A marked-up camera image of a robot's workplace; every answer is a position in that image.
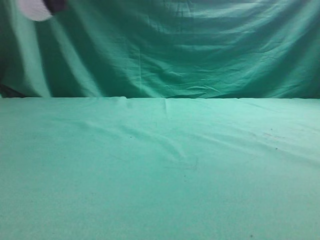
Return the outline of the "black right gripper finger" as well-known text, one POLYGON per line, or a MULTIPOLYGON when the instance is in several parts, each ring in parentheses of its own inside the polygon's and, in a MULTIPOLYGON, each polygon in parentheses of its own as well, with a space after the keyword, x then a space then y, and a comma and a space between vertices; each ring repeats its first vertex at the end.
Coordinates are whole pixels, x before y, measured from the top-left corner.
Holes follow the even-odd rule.
POLYGON ((67 0, 43 0, 43 3, 50 13, 58 13, 65 9, 67 0))

